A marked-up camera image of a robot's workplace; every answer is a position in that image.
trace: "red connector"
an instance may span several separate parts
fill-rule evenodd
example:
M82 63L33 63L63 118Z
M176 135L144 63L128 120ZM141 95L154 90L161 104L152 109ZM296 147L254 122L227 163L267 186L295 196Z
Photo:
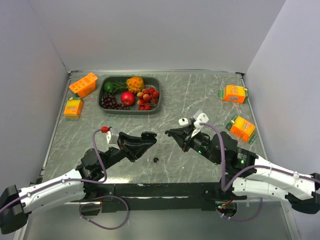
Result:
M109 132L109 127L103 126L103 127L101 128L101 132L102 132L102 133L107 133L107 132Z

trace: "red apple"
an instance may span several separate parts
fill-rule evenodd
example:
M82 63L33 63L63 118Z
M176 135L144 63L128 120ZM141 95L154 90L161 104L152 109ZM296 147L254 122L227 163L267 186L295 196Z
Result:
M142 99L138 100L138 102L137 102L137 104L138 104L139 106L143 105L144 103L145 103L145 101L143 101Z
M135 103L135 95L130 91L125 91L121 95L121 102L125 106L131 106Z
M155 92L153 93L153 97L154 97L154 98L159 97L159 95L160 95L160 93L159 93L158 91L155 91Z
M143 89L142 92L143 92L144 94L148 94L148 93L149 93L149 90L148 90L148 89Z
M150 94L153 94L155 91L156 91L156 90L155 90L154 87L150 87L150 88L149 88L149 93L150 93Z
M151 99L151 96L149 96L149 94L143 95L143 101L145 101L146 103L149 102L150 99Z
M142 99L143 97L144 97L144 93L141 91L141 92L138 92L137 94L136 94L136 96L138 97L138 98L140 98L140 99Z

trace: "bunch of dark grapes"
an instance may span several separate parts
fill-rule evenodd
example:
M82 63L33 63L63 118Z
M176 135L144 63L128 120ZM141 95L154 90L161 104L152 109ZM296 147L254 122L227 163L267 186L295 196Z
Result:
M104 94L104 96L101 98L101 106L104 109L130 110L129 107L121 103L117 103L116 97L111 93Z

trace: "gray tray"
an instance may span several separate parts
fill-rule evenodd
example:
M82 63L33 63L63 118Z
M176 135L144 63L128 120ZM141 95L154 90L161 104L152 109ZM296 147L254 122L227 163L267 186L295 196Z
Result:
M125 82L127 79L131 78L133 76L108 76L106 77L99 89L99 94L98 94L98 106L101 110L105 111L108 114L125 114L125 115L150 115L150 114L155 114L160 111L160 106L161 106L161 97L162 97L162 91L160 87L160 82L158 79L152 76L141 76L144 80L144 85L145 87L148 88L155 88L156 91L159 91L159 98L158 98L158 104L156 107L152 107L151 110L139 110L139 105L137 104L137 101L139 98L135 96L135 103L134 105L130 106L130 110L117 110L117 109L105 109L101 106L101 98L105 94L105 89L104 85L106 82ZM115 94L115 99L117 103L121 103L120 97L121 97L122 92L119 92Z

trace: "table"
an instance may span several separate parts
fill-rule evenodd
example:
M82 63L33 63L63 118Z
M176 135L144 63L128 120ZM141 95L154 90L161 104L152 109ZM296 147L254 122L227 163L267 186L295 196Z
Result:
M152 76L161 84L162 107L153 115L117 115L100 110L97 105L99 88L104 78L122 73L99 74L96 90L83 99L84 105L79 121L66 121L63 111L55 129L52 145L45 165L43 180L63 175L80 164L87 149L92 148L92 133L101 126L112 126L129 135L140 136L143 131L157 133L157 143L135 163L127 159L108 169L107 183L203 183L218 182L221 167L206 160L197 152L182 152L173 138L165 135L165 130L178 128L180 118L189 118L197 110L203 110L209 122L220 131L234 114L238 114L254 123L254 117L248 102L233 103L218 99L218 90L226 85L243 85L242 76L224 72L126 72L125 75ZM88 72L72 72L69 84L84 77ZM63 106L73 94L67 91ZM209 128L203 132L214 135ZM266 157L262 143L257 137L250 145L238 139L241 148ZM106 151L106 136L97 135L99 150Z

